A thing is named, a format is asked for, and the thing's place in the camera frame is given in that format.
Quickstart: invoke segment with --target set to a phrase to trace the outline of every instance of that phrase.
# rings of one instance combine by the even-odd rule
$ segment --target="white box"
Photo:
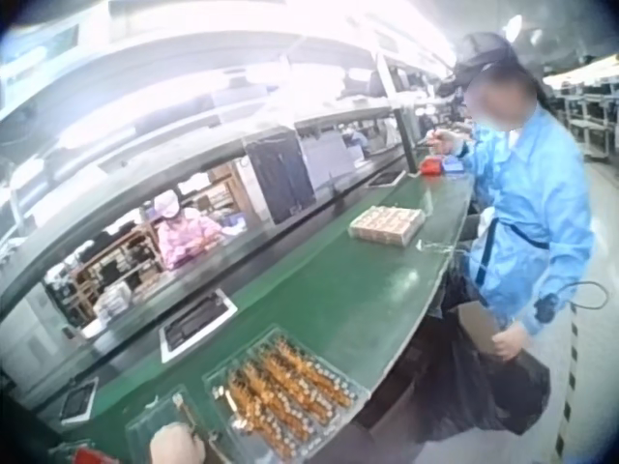
[[[422,210],[372,206],[348,226],[357,239],[406,247],[426,220]]]

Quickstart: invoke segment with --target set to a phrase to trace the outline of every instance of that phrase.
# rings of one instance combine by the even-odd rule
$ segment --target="striped floor marking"
[[[563,417],[559,425],[559,435],[554,446],[552,456],[553,463],[563,462],[563,452],[565,451],[565,440],[568,435],[568,426],[572,418],[572,400],[576,390],[576,365],[578,363],[578,326],[576,325],[576,308],[572,304],[572,353],[570,356],[570,377],[568,378],[568,391],[563,406]]]

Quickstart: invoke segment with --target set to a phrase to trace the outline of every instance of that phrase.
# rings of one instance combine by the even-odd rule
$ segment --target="clear plastic tray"
[[[333,381],[339,382],[339,385],[345,386],[346,390],[351,393],[351,404],[348,407],[342,407],[337,404],[335,400],[329,400],[333,406],[333,415],[327,423],[320,423],[316,415],[309,413],[307,409],[304,409],[294,397],[286,389],[281,387],[279,382],[273,380],[273,377],[269,376],[273,380],[273,383],[277,385],[281,392],[285,392],[286,397],[290,401],[291,409],[301,411],[303,413],[304,420],[307,420],[306,424],[309,430],[312,432],[309,437],[302,441],[294,436],[288,427],[286,427],[281,420],[277,418],[273,411],[267,407],[266,416],[268,413],[273,414],[272,420],[275,421],[282,431],[282,439],[288,440],[294,445],[295,453],[292,457],[282,458],[277,452],[275,452],[262,436],[253,431],[247,432],[239,425],[242,424],[240,416],[236,415],[232,409],[232,405],[229,401],[229,394],[226,395],[227,383],[229,376],[232,372],[238,371],[242,365],[247,362],[254,362],[258,365],[261,364],[263,359],[263,350],[276,350],[276,341],[283,337],[294,348],[301,350],[308,362],[318,363],[320,368],[324,369],[327,373],[333,376]],[[292,369],[298,375],[298,369]],[[311,382],[306,375],[301,375],[311,390],[317,390],[318,395],[322,395],[327,399],[327,395],[324,391],[321,391],[316,387],[316,384]],[[216,372],[206,374],[203,377],[206,391],[215,403],[218,414],[221,416],[222,421],[226,425],[225,433],[237,447],[238,451],[243,455],[245,462],[260,462],[261,464],[274,464],[278,462],[303,462],[306,459],[315,455],[324,445],[333,438],[334,435],[347,423],[349,423],[354,416],[362,409],[364,404],[369,399],[369,392],[361,387],[358,383],[352,379],[346,377],[342,372],[336,369],[334,366],[323,360],[322,358],[313,354],[311,350],[299,343],[293,336],[286,333],[280,327],[274,326],[263,336],[259,337],[250,346],[245,347],[239,351],[235,357],[226,365],[220,367]]]
[[[150,462],[150,443],[160,428],[173,422],[183,422],[194,427],[188,416],[181,412],[174,404],[173,397],[180,393],[183,401],[192,413],[192,418],[199,428],[200,438],[207,446],[207,437],[204,424],[201,422],[197,409],[187,392],[185,386],[179,386],[164,397],[158,398],[157,402],[149,405],[139,416],[125,426],[125,434],[129,442],[129,450],[133,464],[148,464]]]

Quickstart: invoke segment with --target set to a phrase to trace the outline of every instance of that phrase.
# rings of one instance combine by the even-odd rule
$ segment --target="floor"
[[[320,455],[321,463],[594,461],[618,431],[619,422],[619,180],[610,166],[588,164],[587,171],[596,248],[585,279],[606,287],[610,300],[598,311],[562,311],[531,346],[529,351],[551,372],[552,393],[540,420],[521,437],[473,429],[422,446],[411,440],[411,412],[402,407],[371,432],[351,425]],[[582,287],[574,301],[597,305],[602,299],[600,290]]]

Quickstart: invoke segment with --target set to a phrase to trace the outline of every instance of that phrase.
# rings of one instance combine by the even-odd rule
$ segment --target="cable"
[[[599,282],[594,282],[593,280],[582,280],[580,282],[568,283],[567,285],[564,285],[563,288],[561,288],[557,292],[557,294],[560,294],[561,292],[564,292],[565,290],[568,290],[570,288],[580,287],[580,286],[583,286],[583,285],[591,285],[593,287],[596,287],[596,288],[599,288],[600,290],[602,290],[602,293],[604,294],[604,302],[602,304],[597,305],[597,306],[587,306],[585,304],[578,304],[578,303],[574,303],[573,301],[569,301],[570,305],[573,305],[574,307],[577,307],[579,309],[587,309],[587,310],[590,310],[590,311],[598,311],[598,310],[604,308],[608,304],[608,301],[610,300],[610,292],[608,291],[608,289],[606,287],[601,285]]]
[[[441,244],[423,244],[421,240],[417,243],[417,249],[419,251],[425,251],[425,250],[437,251],[437,252],[444,253],[444,254],[453,254],[453,255],[460,255],[460,256],[466,257],[469,260],[474,260],[480,268],[486,270],[487,274],[497,276],[496,273],[493,270],[491,270],[488,266],[485,266],[484,264],[482,264],[481,262],[473,258],[470,251],[466,249],[457,249],[456,246],[445,246]],[[585,310],[591,310],[591,311],[597,311],[597,310],[603,309],[608,304],[608,301],[610,300],[610,292],[608,291],[606,287],[601,285],[599,282],[596,282],[593,280],[582,280],[578,282],[568,283],[564,285],[563,287],[561,287],[554,295],[558,296],[561,293],[571,288],[576,288],[576,287],[581,287],[581,286],[586,286],[586,285],[599,288],[602,291],[602,293],[604,294],[604,302],[602,304],[590,306],[586,304],[578,304],[578,303],[573,302],[572,300],[568,300],[566,303],[569,303],[573,307],[576,307],[579,309],[585,309]]]

